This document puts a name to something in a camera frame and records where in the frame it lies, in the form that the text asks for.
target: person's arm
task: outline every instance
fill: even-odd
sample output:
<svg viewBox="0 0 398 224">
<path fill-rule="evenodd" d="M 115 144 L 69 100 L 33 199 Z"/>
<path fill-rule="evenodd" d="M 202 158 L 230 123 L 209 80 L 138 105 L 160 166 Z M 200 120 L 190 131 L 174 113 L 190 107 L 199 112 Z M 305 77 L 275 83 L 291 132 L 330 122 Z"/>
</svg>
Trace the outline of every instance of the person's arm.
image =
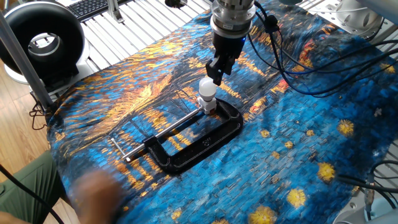
<svg viewBox="0 0 398 224">
<path fill-rule="evenodd" d="M 13 217 L 10 213 L 0 212 L 0 224 L 29 224 L 16 217 Z"/>
<path fill-rule="evenodd" d="M 122 188 L 105 171 L 95 171 L 76 181 L 74 194 L 81 209 L 81 224 L 107 224 L 119 207 Z"/>
</svg>

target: painted cloth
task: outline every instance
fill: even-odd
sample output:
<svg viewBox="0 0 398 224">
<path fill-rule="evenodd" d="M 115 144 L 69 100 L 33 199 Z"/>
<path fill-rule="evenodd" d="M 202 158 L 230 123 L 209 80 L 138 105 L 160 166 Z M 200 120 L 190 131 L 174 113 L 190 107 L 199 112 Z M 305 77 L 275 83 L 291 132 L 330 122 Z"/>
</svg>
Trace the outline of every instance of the painted cloth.
<svg viewBox="0 0 398 224">
<path fill-rule="evenodd" d="M 283 48 L 309 67 L 368 45 L 297 6 L 277 1 L 262 5 L 268 15 L 279 18 Z M 353 189 L 333 181 L 334 176 L 363 179 L 396 136 L 394 67 L 327 98 L 315 98 L 289 88 L 247 41 L 216 94 L 244 118 L 243 130 L 227 145 L 171 176 L 144 152 L 125 163 L 111 142 L 115 138 L 128 152 L 198 107 L 198 82 L 214 54 L 210 16 L 199 15 L 139 53 L 83 79 L 57 101 L 47 114 L 48 140 L 69 196 L 73 198 L 71 188 L 79 176 L 102 168 L 128 192 L 117 223 L 331 223 Z M 257 19 L 251 37 L 262 57 L 275 65 L 269 37 Z M 367 49 L 325 70 L 380 54 Z M 387 58 L 362 76 L 393 62 Z M 284 66 L 303 70 L 286 57 Z M 292 75 L 291 80 L 303 91 L 323 90 L 358 70 Z M 170 133 L 163 143 L 170 154 L 220 122 L 216 116 L 199 117 Z"/>
</svg>

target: black keyboard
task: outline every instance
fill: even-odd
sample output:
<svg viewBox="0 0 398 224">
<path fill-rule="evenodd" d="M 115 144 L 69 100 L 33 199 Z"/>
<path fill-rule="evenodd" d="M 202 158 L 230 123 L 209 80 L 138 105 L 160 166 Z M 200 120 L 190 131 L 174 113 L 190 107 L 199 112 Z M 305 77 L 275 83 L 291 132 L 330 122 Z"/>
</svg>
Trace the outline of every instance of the black keyboard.
<svg viewBox="0 0 398 224">
<path fill-rule="evenodd" d="M 118 4 L 121 5 L 128 1 L 130 0 L 118 0 Z M 67 8 L 80 22 L 84 22 L 104 11 L 107 11 L 108 3 L 106 0 L 82 0 L 71 4 Z"/>
</svg>

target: light bulb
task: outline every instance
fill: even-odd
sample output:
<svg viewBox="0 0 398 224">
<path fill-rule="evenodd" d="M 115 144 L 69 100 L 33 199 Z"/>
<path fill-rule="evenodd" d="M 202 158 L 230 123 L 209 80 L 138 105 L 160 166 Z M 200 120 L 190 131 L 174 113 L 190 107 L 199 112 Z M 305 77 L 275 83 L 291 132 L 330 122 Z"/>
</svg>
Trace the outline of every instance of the light bulb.
<svg viewBox="0 0 398 224">
<path fill-rule="evenodd" d="M 199 95 L 205 101 L 211 101 L 216 95 L 217 86 L 209 77 L 202 78 L 199 82 Z"/>
</svg>

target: metal pole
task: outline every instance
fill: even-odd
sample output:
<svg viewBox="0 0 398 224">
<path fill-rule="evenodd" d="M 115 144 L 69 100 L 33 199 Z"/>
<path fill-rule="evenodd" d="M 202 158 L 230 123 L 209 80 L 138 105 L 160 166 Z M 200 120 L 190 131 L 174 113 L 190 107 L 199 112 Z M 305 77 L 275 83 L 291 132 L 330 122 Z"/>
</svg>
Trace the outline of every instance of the metal pole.
<svg viewBox="0 0 398 224">
<path fill-rule="evenodd" d="M 156 138 L 160 138 L 163 135 L 169 133 L 170 131 L 174 130 L 176 127 L 180 126 L 182 123 L 188 121 L 189 119 L 191 119 L 193 116 L 195 116 L 196 114 L 199 113 L 199 111 L 201 111 L 203 109 L 203 106 L 200 105 L 200 107 L 194 111 L 192 111 L 191 113 L 185 115 L 183 118 L 179 119 L 178 121 L 176 121 L 174 124 L 170 125 L 168 128 L 166 128 L 165 130 L 159 132 L 157 135 L 155 135 Z M 125 154 L 123 156 L 123 159 L 129 159 L 131 156 L 137 154 L 139 151 L 143 150 L 145 148 L 144 144 L 139 145 L 138 147 L 134 148 L 133 150 L 131 150 L 129 153 Z"/>
<path fill-rule="evenodd" d="M 33 92 L 37 96 L 37 99 L 41 102 L 43 107 L 47 109 L 53 102 L 49 96 L 49 93 L 45 90 L 39 76 L 36 74 L 35 69 L 27 58 L 24 50 L 19 44 L 17 37 L 15 37 L 10 26 L 8 25 L 3 14 L 0 12 L 0 40 L 10 53 L 12 59 L 14 59 L 19 70 L 25 76 L 26 81 L 32 88 Z"/>
<path fill-rule="evenodd" d="M 118 0 L 106 0 L 108 2 L 108 13 L 112 16 L 114 20 L 118 23 L 124 22 L 122 15 L 119 11 Z"/>
<path fill-rule="evenodd" d="M 111 138 L 111 141 L 113 142 L 113 144 L 117 147 L 117 149 L 119 149 L 119 152 L 121 152 L 122 155 L 126 155 L 126 153 L 123 152 L 122 148 L 120 148 L 119 144 L 114 140 L 114 138 Z"/>
</svg>

